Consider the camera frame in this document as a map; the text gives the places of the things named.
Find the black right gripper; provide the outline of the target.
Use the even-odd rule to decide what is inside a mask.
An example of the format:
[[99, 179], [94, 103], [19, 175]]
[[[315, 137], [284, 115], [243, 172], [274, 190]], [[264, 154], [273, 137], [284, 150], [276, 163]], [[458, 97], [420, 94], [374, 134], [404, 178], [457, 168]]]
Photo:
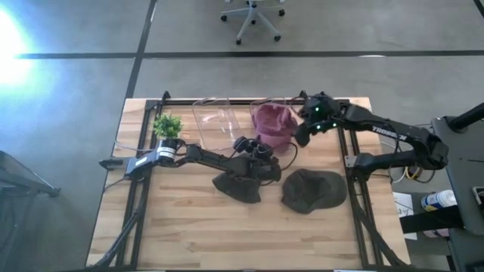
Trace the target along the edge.
[[304, 97], [304, 104], [298, 112], [302, 123], [298, 125], [293, 137], [300, 147], [306, 147], [312, 133], [326, 132], [332, 129], [334, 117], [340, 112], [340, 103], [324, 92]]

